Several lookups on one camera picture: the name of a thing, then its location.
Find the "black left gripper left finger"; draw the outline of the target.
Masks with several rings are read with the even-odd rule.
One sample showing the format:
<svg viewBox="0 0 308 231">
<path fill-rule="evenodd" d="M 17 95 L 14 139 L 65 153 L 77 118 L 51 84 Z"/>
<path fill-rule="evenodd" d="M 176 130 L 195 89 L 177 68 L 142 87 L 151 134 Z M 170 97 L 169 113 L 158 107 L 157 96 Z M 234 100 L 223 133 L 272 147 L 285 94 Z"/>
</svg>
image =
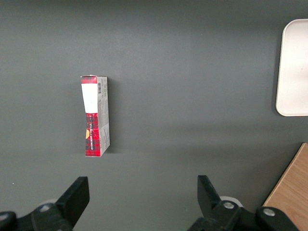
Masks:
<svg viewBox="0 0 308 231">
<path fill-rule="evenodd" d="M 72 231 L 90 201 L 88 177 L 78 177 L 54 203 L 44 203 L 18 218 L 0 213 L 2 231 Z"/>
</svg>

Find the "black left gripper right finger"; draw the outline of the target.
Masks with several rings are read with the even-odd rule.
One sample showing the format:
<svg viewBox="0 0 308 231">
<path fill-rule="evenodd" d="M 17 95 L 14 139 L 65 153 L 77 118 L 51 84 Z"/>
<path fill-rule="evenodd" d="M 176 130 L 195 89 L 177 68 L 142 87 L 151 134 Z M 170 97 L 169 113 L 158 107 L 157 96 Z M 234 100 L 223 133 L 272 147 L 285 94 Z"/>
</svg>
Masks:
<svg viewBox="0 0 308 231">
<path fill-rule="evenodd" d="M 281 210 L 262 206 L 252 213 L 230 200 L 222 200 L 206 175 L 197 178 L 197 199 L 203 216 L 190 231 L 297 231 Z"/>
</svg>

